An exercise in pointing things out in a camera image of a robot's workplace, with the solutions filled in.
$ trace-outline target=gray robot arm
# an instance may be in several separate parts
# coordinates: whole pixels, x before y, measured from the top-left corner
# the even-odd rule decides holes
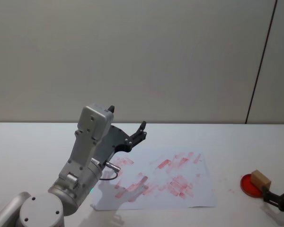
[[[83,108],[76,141],[58,179],[48,193],[30,196],[23,192],[0,211],[0,227],[63,227],[64,216],[77,211],[90,190],[101,179],[105,167],[119,167],[109,161],[118,151],[130,152],[145,140],[146,122],[129,136],[111,125],[114,107],[97,104]]]

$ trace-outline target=white paper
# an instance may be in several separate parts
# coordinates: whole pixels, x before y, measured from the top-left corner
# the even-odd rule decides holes
[[[215,195],[203,153],[191,148],[150,148],[118,152],[111,162],[119,177],[99,181],[92,191],[96,210],[213,207]],[[115,173],[109,169],[103,178]]]

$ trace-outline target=red marker stains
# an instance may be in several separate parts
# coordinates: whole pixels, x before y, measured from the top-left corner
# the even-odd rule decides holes
[[[198,161],[199,161],[200,157],[201,157],[201,154],[198,154],[198,156],[197,156],[197,157],[195,158],[195,160],[194,160],[194,163],[195,163],[195,164],[197,164],[197,163],[198,163]]]
[[[169,191],[170,194],[174,195],[174,196],[178,196],[178,192],[170,185],[167,185],[167,190]]]
[[[132,184],[131,186],[129,186],[127,189],[126,189],[126,188],[122,188],[122,190],[119,191],[119,192],[115,195],[115,197],[120,199],[120,198],[123,196],[123,194],[124,194],[125,192],[132,192],[132,191],[138,189],[139,187],[141,187],[141,186],[147,181],[147,179],[148,179],[148,177],[144,176],[144,177],[142,178],[142,180],[140,180],[138,183],[136,183],[136,184],[133,183],[133,184]]]
[[[182,158],[178,167],[181,167],[182,165],[186,164],[188,162],[188,159],[187,158]]]
[[[169,165],[171,161],[169,159],[166,159],[164,162],[162,162],[160,165],[158,165],[157,168],[163,169],[166,165]]]
[[[181,158],[181,157],[184,156],[184,155],[185,155],[185,153],[181,152],[181,153],[175,155],[175,158],[176,158],[176,159],[179,159],[179,158]]]
[[[119,192],[115,195],[115,197],[118,198],[118,199],[120,199],[120,198],[123,196],[123,194],[124,194],[125,192],[126,192],[126,188],[122,188],[122,190],[119,191]]]
[[[174,181],[170,182],[169,184],[171,186],[173,186],[176,190],[180,191],[180,192],[184,191],[184,189],[186,189],[186,187],[187,187],[187,186],[186,187],[181,186],[181,185],[179,185],[178,183],[176,183]]]
[[[177,177],[172,178],[175,182],[177,182],[179,185],[181,185],[182,187],[187,187],[188,186],[188,181],[182,176],[182,175],[178,175]]]
[[[118,183],[115,185],[115,188],[116,188],[116,189],[120,188],[121,181],[122,181],[122,180],[118,181]]]
[[[166,169],[166,173],[170,174],[171,171],[172,171],[174,168],[176,168],[177,166],[178,166],[178,163],[172,161],[172,162],[169,164],[168,168]]]
[[[158,188],[157,185],[149,186],[148,189],[145,192],[143,192],[143,195],[152,194],[152,192],[157,188]]]
[[[129,186],[127,188],[127,191],[132,192],[134,190],[136,190],[137,188],[139,188],[141,185],[143,185],[146,181],[147,181],[148,177],[144,176],[142,178],[142,180],[140,180],[138,183],[136,184],[132,184],[131,186]]]
[[[134,162],[132,160],[130,160],[129,158],[126,157],[126,160],[128,162],[128,164],[132,165]]]
[[[194,155],[193,152],[189,152],[188,155],[187,155],[187,159],[190,159],[193,155]]]
[[[186,188],[186,189],[185,189],[185,193],[186,193],[187,195],[189,195],[190,197],[193,197],[193,196],[194,196],[194,194],[193,194],[193,192],[190,190],[190,188]]]
[[[186,199],[186,195],[185,195],[183,192],[180,192],[179,196],[180,196],[182,199]]]
[[[129,201],[129,202],[135,202],[136,199],[137,199],[140,195],[142,195],[147,189],[148,189],[148,187],[145,186],[143,191],[139,192],[138,194],[136,194],[135,196],[133,196],[132,198],[130,198],[128,201]]]

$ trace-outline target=red plate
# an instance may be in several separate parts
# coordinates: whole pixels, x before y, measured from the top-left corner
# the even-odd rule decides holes
[[[251,174],[246,174],[245,176],[242,177],[241,179],[241,189],[245,194],[255,197],[255,198],[260,198],[263,196],[263,193],[256,187],[254,186],[251,182]]]

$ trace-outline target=small wooden cube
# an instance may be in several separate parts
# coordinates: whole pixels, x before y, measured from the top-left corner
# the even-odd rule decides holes
[[[255,170],[251,173],[251,183],[262,191],[262,187],[270,188],[271,181],[265,177],[260,171]]]

